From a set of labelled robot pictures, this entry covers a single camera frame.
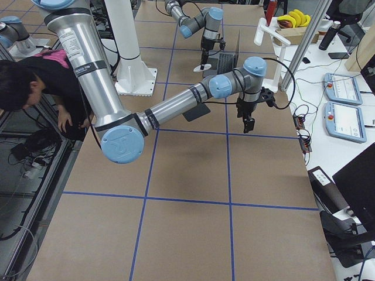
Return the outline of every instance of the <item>label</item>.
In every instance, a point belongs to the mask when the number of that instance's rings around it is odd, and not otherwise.
[[[317,180],[321,183],[321,185],[326,186],[330,183],[329,178],[326,177],[325,174],[321,170],[316,170],[312,172],[312,174],[316,177]]]
[[[74,60],[84,55],[81,44],[74,30],[60,36],[60,42],[69,60]]]

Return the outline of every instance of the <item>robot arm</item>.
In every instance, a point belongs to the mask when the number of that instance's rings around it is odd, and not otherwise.
[[[91,25],[86,0],[33,0],[41,9],[47,28],[55,32],[74,68],[96,115],[95,129],[101,138],[103,154],[116,163],[129,163],[143,151],[144,136],[160,124],[184,113],[211,97],[225,98],[242,92],[242,104],[255,104],[261,97],[267,65],[259,57],[248,58],[242,68],[206,77],[180,94],[144,112],[132,114],[123,107],[110,72],[100,51],[100,40]],[[255,106],[242,108],[245,116]]]
[[[200,69],[203,70],[209,57],[209,51],[213,50],[215,43],[220,44],[220,50],[225,48],[223,39],[217,38],[221,20],[223,19],[223,10],[215,7],[203,8],[201,13],[194,18],[190,18],[182,11],[184,2],[184,0],[165,0],[165,10],[168,15],[177,21],[184,38],[189,38],[198,30],[204,28],[200,42],[202,49]]]
[[[5,48],[10,48],[16,43],[18,50],[23,54],[36,49],[34,40],[16,16],[6,16],[0,19],[0,43]]]

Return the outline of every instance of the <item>yellow banana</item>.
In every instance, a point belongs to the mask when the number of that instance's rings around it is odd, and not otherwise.
[[[304,13],[302,13],[298,9],[294,9],[293,12],[297,13],[301,17],[301,25],[303,25],[306,22],[306,17],[304,15]]]
[[[306,22],[303,25],[301,25],[302,27],[308,26],[311,21],[311,17],[309,15],[305,15],[305,19],[306,19]]]
[[[294,11],[290,11],[288,14],[289,14],[289,16],[291,16],[291,17],[293,17],[295,19],[295,21],[296,21],[295,27],[296,28],[301,25],[302,19],[301,19],[301,17],[300,17],[299,14],[297,14]]]
[[[277,21],[278,21],[279,25],[283,21],[287,21],[287,22],[291,23],[290,26],[280,25],[281,28],[295,28],[295,26],[296,26],[295,19],[292,16],[289,16],[289,15],[279,16],[279,17],[277,17]]]

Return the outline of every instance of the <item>black monitor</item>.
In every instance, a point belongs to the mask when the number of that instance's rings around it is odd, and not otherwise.
[[[375,143],[339,170],[333,180],[337,189],[361,221],[338,221],[321,212],[323,229],[329,245],[344,267],[362,262],[375,240]]]

